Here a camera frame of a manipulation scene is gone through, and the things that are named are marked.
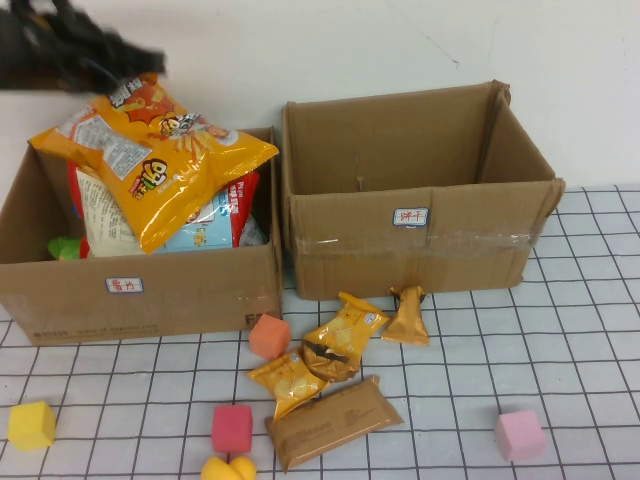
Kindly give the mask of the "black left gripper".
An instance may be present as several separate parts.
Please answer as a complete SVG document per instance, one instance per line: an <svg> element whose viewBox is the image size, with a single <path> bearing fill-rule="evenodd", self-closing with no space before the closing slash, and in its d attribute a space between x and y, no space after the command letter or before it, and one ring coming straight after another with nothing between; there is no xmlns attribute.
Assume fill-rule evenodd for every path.
<svg viewBox="0 0 640 480"><path fill-rule="evenodd" d="M30 1L1 9L1 88L106 94L118 78L166 72L165 54L103 30L68 1L52 12Z"/></svg>

